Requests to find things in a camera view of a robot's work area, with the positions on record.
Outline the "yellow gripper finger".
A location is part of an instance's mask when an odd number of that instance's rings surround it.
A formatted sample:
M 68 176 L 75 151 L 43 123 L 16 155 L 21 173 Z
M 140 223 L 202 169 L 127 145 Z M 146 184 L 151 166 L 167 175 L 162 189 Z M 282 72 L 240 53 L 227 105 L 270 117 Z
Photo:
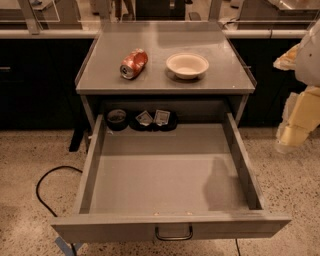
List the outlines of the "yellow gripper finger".
M 294 151 L 319 125 L 320 88 L 308 86 L 300 94 L 291 93 L 276 133 L 276 150 L 283 154 Z
M 291 47 L 286 53 L 278 57 L 274 61 L 273 67 L 283 71 L 294 70 L 296 67 L 296 56 L 299 46 L 300 44 L 296 44 L 295 46 Z

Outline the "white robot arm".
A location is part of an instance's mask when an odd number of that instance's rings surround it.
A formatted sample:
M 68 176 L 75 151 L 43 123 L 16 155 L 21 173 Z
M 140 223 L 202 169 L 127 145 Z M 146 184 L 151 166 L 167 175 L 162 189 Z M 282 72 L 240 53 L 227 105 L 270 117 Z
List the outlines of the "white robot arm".
M 289 95 L 276 133 L 276 150 L 289 153 L 300 147 L 320 125 L 320 20 L 300 43 L 277 58 L 273 66 L 293 70 L 295 78 L 306 85 L 303 92 Z

